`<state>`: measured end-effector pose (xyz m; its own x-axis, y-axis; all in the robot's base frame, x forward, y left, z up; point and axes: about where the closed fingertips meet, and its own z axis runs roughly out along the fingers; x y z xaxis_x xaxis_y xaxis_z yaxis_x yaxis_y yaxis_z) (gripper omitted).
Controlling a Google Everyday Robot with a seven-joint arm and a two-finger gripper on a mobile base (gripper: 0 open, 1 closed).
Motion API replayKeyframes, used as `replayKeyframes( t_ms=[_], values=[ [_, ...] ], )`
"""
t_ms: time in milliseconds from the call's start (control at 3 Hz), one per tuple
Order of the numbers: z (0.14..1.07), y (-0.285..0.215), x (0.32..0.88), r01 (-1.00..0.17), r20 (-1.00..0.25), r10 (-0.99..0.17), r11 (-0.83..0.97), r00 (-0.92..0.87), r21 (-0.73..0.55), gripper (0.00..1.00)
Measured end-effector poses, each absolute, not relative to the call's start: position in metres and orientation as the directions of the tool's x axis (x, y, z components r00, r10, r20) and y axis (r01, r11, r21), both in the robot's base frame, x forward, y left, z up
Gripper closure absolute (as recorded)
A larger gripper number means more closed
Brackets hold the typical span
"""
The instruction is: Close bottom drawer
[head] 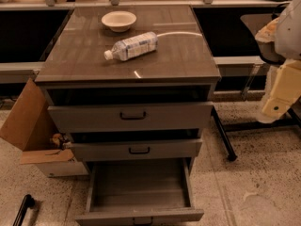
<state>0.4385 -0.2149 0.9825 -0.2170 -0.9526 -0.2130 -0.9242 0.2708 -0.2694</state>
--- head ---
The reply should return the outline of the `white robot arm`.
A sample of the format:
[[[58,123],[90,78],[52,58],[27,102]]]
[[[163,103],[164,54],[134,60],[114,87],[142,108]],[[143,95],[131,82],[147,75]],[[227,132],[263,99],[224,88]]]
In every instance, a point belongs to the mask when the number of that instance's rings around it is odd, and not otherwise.
[[[257,120],[279,120],[301,96],[301,0],[293,0],[272,22],[255,36],[263,43],[273,42],[285,58],[279,68],[271,67],[266,79]]]

